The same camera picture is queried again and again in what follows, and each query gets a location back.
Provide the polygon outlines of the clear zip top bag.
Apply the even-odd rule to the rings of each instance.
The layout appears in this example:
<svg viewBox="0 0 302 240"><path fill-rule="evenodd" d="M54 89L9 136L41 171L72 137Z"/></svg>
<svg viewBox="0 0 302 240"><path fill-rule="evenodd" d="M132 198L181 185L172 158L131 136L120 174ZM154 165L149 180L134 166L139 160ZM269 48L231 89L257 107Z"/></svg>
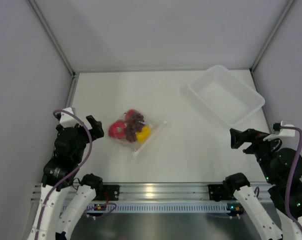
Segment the clear zip top bag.
<svg viewBox="0 0 302 240"><path fill-rule="evenodd" d="M129 109L108 128L108 136L119 144L129 147L136 157L158 136L168 122L148 118L142 112Z"/></svg>

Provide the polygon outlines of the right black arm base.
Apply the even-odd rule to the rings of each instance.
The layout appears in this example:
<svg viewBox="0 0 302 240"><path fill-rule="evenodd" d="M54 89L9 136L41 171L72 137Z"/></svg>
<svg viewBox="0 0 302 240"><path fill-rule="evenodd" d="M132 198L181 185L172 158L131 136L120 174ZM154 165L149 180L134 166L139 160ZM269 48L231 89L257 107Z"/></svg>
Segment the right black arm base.
<svg viewBox="0 0 302 240"><path fill-rule="evenodd" d="M223 184L209 184L207 187L209 199L211 201L220 202L232 199L229 189Z"/></svg>

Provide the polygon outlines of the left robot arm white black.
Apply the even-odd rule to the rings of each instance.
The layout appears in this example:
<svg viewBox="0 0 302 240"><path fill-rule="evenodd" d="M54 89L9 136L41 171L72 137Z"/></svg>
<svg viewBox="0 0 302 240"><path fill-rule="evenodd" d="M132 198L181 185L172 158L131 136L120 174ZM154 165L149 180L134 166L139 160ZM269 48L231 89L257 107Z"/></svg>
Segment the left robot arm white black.
<svg viewBox="0 0 302 240"><path fill-rule="evenodd" d="M67 126L63 117L66 110L54 113L59 119L54 152L43 168L40 200L29 240L68 240L81 219L88 204L104 194L103 179L92 173L86 174L79 183L75 196L65 210L62 209L80 167L88 159L86 147L92 148L93 141L104 137L102 123L88 115L88 129L73 113L69 116L75 123Z"/></svg>

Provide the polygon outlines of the yellow fake bell pepper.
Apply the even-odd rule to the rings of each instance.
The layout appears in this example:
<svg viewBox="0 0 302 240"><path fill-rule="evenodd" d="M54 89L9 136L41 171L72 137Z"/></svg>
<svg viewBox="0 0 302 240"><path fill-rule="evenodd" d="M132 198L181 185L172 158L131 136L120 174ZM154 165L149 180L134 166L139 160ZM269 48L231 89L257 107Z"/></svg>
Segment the yellow fake bell pepper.
<svg viewBox="0 0 302 240"><path fill-rule="evenodd" d="M141 129L141 131L135 133L136 141L142 144L148 139L150 134L151 134L151 129L147 125L145 125Z"/></svg>

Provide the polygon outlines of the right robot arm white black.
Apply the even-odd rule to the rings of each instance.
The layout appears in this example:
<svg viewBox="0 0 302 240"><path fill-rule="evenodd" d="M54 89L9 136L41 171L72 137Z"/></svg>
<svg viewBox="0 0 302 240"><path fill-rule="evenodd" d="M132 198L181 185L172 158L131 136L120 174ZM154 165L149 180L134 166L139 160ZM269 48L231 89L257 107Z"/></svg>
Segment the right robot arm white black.
<svg viewBox="0 0 302 240"><path fill-rule="evenodd" d="M268 193L280 219L278 227L260 203L243 173L229 175L222 182L226 196L244 208L262 240L302 240L302 130L293 125L273 126L274 133L255 129L231 128L230 146L249 147L244 154L253 155L271 188Z"/></svg>

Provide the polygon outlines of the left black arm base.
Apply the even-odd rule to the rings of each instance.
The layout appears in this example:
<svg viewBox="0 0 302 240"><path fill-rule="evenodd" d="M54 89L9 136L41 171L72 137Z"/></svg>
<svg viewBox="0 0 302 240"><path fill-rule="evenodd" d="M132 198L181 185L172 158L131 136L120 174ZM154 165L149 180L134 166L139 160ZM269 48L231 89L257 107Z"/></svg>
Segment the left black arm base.
<svg viewBox="0 0 302 240"><path fill-rule="evenodd" d="M102 194L100 196L101 201L118 201L120 195L120 186L117 184L106 184L102 188Z"/></svg>

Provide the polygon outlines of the purple fake grapes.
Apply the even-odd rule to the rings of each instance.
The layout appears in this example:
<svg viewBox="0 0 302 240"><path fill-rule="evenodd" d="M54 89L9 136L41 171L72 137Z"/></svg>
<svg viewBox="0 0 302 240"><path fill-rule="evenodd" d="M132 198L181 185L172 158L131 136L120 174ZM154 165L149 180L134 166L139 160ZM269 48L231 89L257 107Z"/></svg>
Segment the purple fake grapes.
<svg viewBox="0 0 302 240"><path fill-rule="evenodd" d="M141 129L145 126L144 116L141 113L137 113L132 119L125 120L126 129L125 129L125 138L130 143L136 142L136 132L140 132Z"/></svg>

